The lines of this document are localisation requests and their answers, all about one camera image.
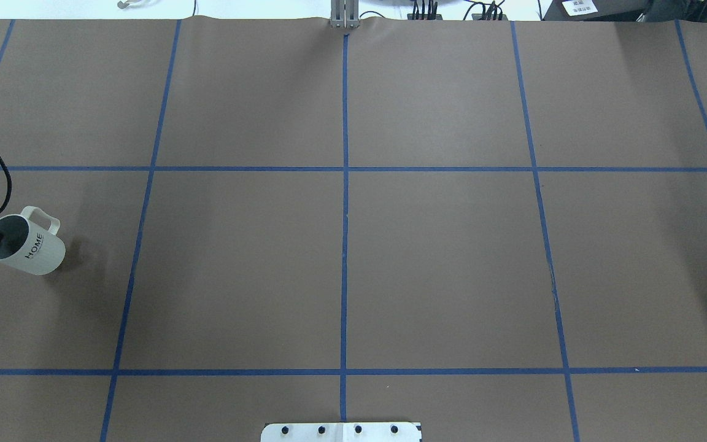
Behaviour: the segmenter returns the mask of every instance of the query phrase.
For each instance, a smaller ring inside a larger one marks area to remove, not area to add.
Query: white object
[[[51,221],[48,230],[31,220],[37,213]],[[0,219],[0,263],[31,274],[48,274],[64,260],[64,241],[56,236],[61,223],[39,207],[24,207],[20,215]]]
[[[421,428],[413,422],[269,424],[261,442],[421,442]]]
[[[598,12],[597,5],[594,5],[593,0],[567,0],[567,2],[562,2],[561,4],[570,17]]]

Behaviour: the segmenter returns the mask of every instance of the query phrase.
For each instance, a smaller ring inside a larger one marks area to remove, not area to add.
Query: white label
[[[561,4],[570,17],[598,12],[597,5],[594,5],[593,0],[567,0]]]

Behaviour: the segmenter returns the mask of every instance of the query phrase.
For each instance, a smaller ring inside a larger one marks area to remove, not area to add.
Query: mug
[[[37,213],[51,221],[48,230],[31,220]],[[61,223],[39,207],[24,207],[20,215],[0,218],[0,263],[31,274],[48,274],[59,267],[66,252],[56,236]]]

